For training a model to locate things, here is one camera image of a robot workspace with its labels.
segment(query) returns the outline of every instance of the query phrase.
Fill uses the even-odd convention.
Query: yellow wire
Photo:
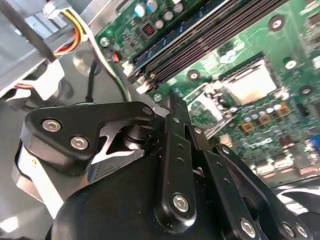
[[[80,43],[83,42],[84,37],[85,37],[85,32],[84,29],[82,28],[81,24],[78,22],[78,20],[71,14],[69,13],[67,10],[63,11],[63,14],[70,19],[70,21],[76,25],[76,27],[79,29],[80,32]]]

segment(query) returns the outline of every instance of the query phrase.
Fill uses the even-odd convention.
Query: bolt
[[[226,148],[225,146],[222,147],[222,151],[224,151],[225,154],[229,154],[230,151],[228,148]]]
[[[195,132],[196,132],[197,134],[201,134],[201,132],[202,132],[201,129],[198,128],[198,127],[195,127],[194,130],[195,130]]]
[[[298,230],[298,232],[299,232],[302,236],[304,236],[305,238],[308,237],[308,234],[307,234],[306,230],[305,230],[302,226],[300,226],[299,224],[296,225],[296,229]]]
[[[100,45],[101,45],[101,47],[103,47],[103,48],[108,47],[109,44],[110,44],[110,41],[109,41],[109,39],[106,38],[105,36],[100,39]]]
[[[173,196],[173,205],[182,213],[186,213],[189,210],[189,203],[187,199],[180,194]]]
[[[85,150],[88,148],[89,143],[87,139],[82,136],[74,136],[71,141],[71,146],[77,150]]]
[[[291,227],[290,227],[288,224],[283,223],[283,227],[284,227],[284,229],[286,230],[286,232],[287,232],[291,237],[294,237],[294,236],[295,236],[294,231],[292,231]]]
[[[180,123],[179,118],[177,118],[176,116],[174,116],[172,119],[173,119],[177,124]]]
[[[144,113],[148,114],[148,115],[151,115],[151,114],[153,113],[153,111],[152,111],[150,108],[146,107],[146,106],[144,106],[144,107],[142,108],[142,111],[143,111]]]
[[[256,231],[250,222],[244,218],[240,221],[242,230],[252,239],[256,237]]]
[[[48,132],[58,132],[61,129],[61,124],[57,120],[47,119],[42,123],[42,127]]]

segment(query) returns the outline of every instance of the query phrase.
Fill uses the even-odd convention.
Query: black cable
[[[21,32],[40,54],[50,63],[56,60],[54,53],[43,39],[25,22],[23,17],[6,1],[0,0],[0,11]]]

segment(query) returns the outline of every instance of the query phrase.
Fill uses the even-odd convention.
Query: motherboard
[[[97,39],[156,103],[174,91],[210,142],[231,147],[270,187],[320,174],[320,0],[122,8]]]

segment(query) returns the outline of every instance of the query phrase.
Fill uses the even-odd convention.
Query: white cable
[[[103,66],[118,80],[119,84],[122,85],[121,87],[126,91],[126,95],[127,95],[129,102],[132,101],[131,95],[130,95],[129,91],[127,90],[127,88],[124,86],[124,83],[119,79],[116,72],[112,69],[112,67],[106,61],[105,56],[101,52],[101,50],[96,42],[95,36],[94,36],[93,32],[91,31],[90,27],[86,24],[86,22],[81,18],[81,16],[73,8],[69,8],[69,11],[82,25],[82,27],[88,37],[88,40],[91,42],[93,50],[96,53],[96,56],[98,57],[100,63],[103,64]]]

